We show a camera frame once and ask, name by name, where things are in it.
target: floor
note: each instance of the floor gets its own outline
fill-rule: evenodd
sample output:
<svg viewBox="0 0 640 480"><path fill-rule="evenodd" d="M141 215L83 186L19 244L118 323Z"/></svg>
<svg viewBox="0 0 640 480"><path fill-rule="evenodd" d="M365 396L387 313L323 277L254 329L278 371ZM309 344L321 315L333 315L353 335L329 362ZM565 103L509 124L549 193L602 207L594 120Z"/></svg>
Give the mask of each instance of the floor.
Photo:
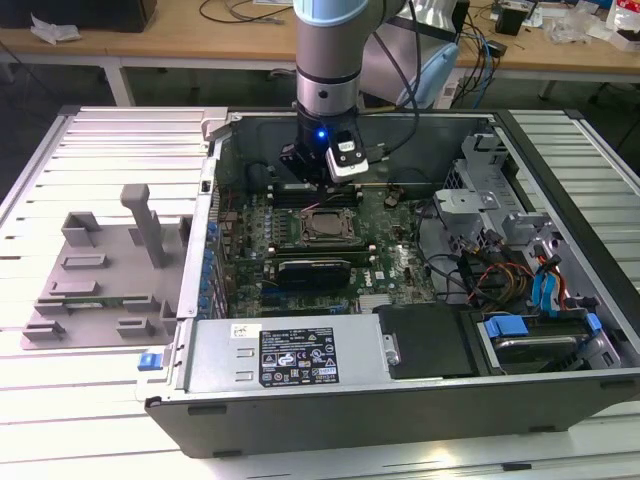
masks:
<svg viewBox="0 0 640 480"><path fill-rule="evenodd" d="M35 66L34 74L55 95L45 92L24 69L15 71L11 85L0 85L0 199L4 198L56 116L60 104L112 105L108 85L94 67ZM265 72L197 71L198 90L187 70L132 68L130 82L138 105L233 105L283 107L295 99L294 81L268 79ZM597 104L589 98L592 83L558 83L542 101L540 82L496 79L481 108L577 109L614 147L640 118L640 91L630 85L605 89ZM458 106L470 108L473 97ZM620 148L621 156L640 172L640 128Z"/></svg>

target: motherboard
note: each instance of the motherboard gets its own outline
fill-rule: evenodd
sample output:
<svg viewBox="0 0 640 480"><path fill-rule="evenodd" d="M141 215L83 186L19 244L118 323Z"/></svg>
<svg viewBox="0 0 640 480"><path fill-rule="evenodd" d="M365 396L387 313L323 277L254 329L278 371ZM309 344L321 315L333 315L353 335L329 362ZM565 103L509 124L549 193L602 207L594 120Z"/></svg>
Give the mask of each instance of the motherboard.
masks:
<svg viewBox="0 0 640 480"><path fill-rule="evenodd" d="M416 250L418 202L386 186L351 186L315 203L291 190L238 201L221 189L219 198L207 251L223 288L203 281L201 317L371 313L435 298Z"/></svg>

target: power supply label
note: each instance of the power supply label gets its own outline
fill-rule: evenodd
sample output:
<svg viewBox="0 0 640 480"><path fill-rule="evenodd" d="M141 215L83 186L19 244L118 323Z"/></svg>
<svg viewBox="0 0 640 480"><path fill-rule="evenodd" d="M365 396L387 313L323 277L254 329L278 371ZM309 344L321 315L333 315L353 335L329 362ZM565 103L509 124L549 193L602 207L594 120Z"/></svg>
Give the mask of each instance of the power supply label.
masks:
<svg viewBox="0 0 640 480"><path fill-rule="evenodd" d="M338 382L333 328L260 332L260 384L263 387Z"/></svg>

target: plastic bag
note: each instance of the plastic bag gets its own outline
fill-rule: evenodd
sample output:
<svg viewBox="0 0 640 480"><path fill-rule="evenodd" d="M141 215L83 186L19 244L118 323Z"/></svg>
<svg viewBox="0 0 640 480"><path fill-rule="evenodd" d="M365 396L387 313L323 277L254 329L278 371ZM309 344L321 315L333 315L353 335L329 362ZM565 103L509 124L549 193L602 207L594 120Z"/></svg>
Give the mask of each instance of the plastic bag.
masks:
<svg viewBox="0 0 640 480"><path fill-rule="evenodd" d="M597 20L596 17L578 5L569 10L564 17L545 21L544 31L553 43L591 43L591 37L587 35L587 31L595 20Z"/></svg>
<svg viewBox="0 0 640 480"><path fill-rule="evenodd" d="M82 38L80 32L78 32L78 27L75 25L53 25L38 20L33 15L31 15L31 20L33 21L31 33L51 45L55 45L57 42L68 42L69 40Z"/></svg>
<svg viewBox="0 0 640 480"><path fill-rule="evenodd" d="M616 30L640 31L640 3L634 0L616 0L611 7L614 9L613 22Z"/></svg>

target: desk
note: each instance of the desk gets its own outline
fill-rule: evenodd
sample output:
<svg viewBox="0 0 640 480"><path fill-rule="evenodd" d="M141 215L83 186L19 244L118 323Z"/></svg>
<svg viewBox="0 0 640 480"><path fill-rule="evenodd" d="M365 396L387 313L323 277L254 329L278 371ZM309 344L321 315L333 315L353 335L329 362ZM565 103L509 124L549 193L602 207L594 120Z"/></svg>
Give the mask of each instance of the desk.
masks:
<svg viewBox="0 0 640 480"><path fill-rule="evenodd" d="M269 24L225 25L198 13L201 0L158 0L155 18L143 33L82 30L83 39L48 45L28 30L0 30L2 40L27 63L95 65L107 75L116 104L134 105L126 67L271 70L295 68L295 21L292 11L281 14L284 26ZM487 0L473 0L471 14ZM211 16L227 18L221 1L207 7ZM247 6L249 14L265 7ZM509 48L496 73L502 78L592 82L640 82L640 55L621 52L604 41L591 45L553 45L540 29L521 30L511 37L493 32L493 22L480 16L476 25L490 39ZM461 42L458 68L464 76L475 64L471 42ZM11 62L0 51L0 62Z"/></svg>

